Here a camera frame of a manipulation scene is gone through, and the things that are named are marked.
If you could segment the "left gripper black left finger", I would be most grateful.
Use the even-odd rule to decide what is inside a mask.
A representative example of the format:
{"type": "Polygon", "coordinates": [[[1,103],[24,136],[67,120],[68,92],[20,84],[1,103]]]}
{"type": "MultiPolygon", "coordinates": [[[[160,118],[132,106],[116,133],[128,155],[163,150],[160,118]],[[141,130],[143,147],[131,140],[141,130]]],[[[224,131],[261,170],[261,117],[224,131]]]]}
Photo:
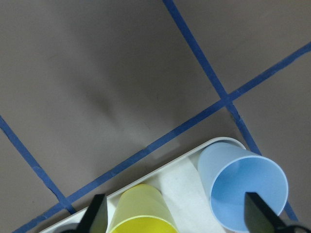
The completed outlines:
{"type": "Polygon", "coordinates": [[[108,226],[106,194],[97,194],[76,228],[77,233],[105,233],[108,226]]]}

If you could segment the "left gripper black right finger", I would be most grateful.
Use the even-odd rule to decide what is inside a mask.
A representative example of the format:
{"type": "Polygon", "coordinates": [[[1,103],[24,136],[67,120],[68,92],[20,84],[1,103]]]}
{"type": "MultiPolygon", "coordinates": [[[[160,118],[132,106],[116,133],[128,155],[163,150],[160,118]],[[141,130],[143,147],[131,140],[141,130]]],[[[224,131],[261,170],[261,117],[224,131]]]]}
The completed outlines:
{"type": "Polygon", "coordinates": [[[244,196],[244,222],[250,233],[290,233],[289,228],[256,192],[244,196]]]}

